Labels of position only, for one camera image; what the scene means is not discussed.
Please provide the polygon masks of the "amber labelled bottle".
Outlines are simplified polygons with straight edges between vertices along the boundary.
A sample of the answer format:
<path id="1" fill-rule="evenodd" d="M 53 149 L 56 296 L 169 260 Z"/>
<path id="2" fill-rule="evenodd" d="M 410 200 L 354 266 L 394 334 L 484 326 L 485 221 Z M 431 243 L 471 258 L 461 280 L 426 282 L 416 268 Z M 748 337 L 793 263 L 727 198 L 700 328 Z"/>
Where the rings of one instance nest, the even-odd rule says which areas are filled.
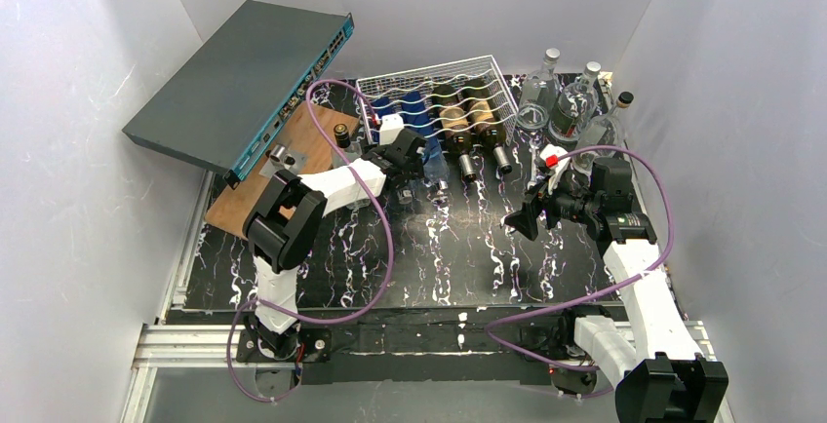
<path id="1" fill-rule="evenodd" d="M 351 137 L 349 128 L 345 124 L 337 124 L 334 126 L 334 138 L 337 149 L 340 150 L 350 162 L 358 160 L 364 154 L 361 144 L 358 140 Z M 337 169 L 345 165 L 344 160 L 333 150 L 332 168 Z"/>

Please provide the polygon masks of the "dark wine bottle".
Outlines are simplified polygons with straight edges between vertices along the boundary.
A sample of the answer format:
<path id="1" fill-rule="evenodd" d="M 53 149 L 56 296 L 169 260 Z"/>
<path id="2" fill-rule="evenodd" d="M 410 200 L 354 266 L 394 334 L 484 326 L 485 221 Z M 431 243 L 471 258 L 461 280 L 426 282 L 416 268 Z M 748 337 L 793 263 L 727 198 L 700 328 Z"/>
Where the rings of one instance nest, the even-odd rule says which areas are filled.
<path id="1" fill-rule="evenodd" d="M 466 111 L 461 107 L 457 91 L 451 85 L 436 86 L 433 93 L 432 103 L 438 112 L 445 142 L 458 162 L 461 178 L 464 182 L 473 182 L 477 179 L 477 174 L 470 156 L 473 142 Z"/>
<path id="2" fill-rule="evenodd" d="M 463 85 L 460 95 L 469 113 L 472 132 L 492 154 L 498 172 L 510 174 L 513 168 L 506 151 L 505 132 L 490 106 L 487 86 L 482 79 L 471 79 Z"/>

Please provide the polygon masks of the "clear bottle blue label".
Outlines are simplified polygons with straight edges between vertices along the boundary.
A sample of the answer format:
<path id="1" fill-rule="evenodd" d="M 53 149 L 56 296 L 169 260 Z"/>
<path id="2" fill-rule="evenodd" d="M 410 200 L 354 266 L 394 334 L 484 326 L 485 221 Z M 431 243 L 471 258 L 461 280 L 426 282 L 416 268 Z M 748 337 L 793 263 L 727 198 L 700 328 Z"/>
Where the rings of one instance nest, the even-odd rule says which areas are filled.
<path id="1" fill-rule="evenodd" d="M 620 93 L 609 112 L 589 121 L 582 131 L 575 149 L 595 145 L 621 146 L 625 130 L 620 122 L 619 115 L 632 104 L 633 100 L 634 95 L 631 92 L 624 91 Z M 572 166 L 580 173 L 590 174 L 594 160 L 597 157 L 610 157 L 613 154 L 614 152 L 610 150 L 580 153 L 574 157 Z"/>

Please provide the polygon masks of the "clear bottle green label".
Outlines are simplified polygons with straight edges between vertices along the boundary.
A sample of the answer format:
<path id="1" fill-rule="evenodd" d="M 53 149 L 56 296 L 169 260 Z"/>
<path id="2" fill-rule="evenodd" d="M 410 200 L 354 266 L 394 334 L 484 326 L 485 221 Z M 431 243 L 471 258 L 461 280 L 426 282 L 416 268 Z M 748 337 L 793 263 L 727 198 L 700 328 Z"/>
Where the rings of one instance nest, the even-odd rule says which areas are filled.
<path id="1" fill-rule="evenodd" d="M 526 76 L 516 114 L 516 124 L 519 128 L 537 131 L 550 121 L 551 109 L 558 94 L 555 68 L 560 56 L 561 52 L 557 48 L 547 49 L 540 67 Z"/>

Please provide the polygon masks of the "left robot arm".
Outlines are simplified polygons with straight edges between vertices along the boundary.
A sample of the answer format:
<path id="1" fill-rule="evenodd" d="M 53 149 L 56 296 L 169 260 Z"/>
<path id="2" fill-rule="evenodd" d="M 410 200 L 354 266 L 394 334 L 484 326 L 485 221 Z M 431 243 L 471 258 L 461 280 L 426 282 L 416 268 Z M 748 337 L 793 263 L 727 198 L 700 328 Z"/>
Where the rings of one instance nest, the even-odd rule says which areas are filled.
<path id="1" fill-rule="evenodd" d="M 421 176 L 427 147 L 423 136 L 402 129 L 389 143 L 374 146 L 347 164 L 322 173 L 276 172 L 243 224 L 256 268 L 255 315 L 244 321 L 253 346 L 278 361 L 300 348 L 296 307 L 297 269 L 311 253 L 325 216 L 366 202 L 387 219 L 379 196 Z"/>

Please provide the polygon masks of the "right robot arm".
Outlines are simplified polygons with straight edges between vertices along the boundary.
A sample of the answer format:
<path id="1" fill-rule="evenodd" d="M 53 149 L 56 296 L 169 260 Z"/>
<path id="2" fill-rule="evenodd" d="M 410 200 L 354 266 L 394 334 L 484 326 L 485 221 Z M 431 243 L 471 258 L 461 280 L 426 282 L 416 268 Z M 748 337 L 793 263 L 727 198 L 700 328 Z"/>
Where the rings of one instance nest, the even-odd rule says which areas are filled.
<path id="1" fill-rule="evenodd" d="M 547 172 L 521 208 L 505 223 L 530 239 L 537 219 L 585 226 L 619 286 L 632 337 L 626 339 L 603 314 L 575 313 L 571 339 L 592 358 L 614 389 L 621 422 L 730 422 L 729 375 L 723 363 L 706 358 L 684 324 L 666 273 L 655 262 L 661 252 L 649 218 L 635 207 L 629 162 L 595 160 L 590 179 L 579 184 L 569 162 L 541 159 Z"/>

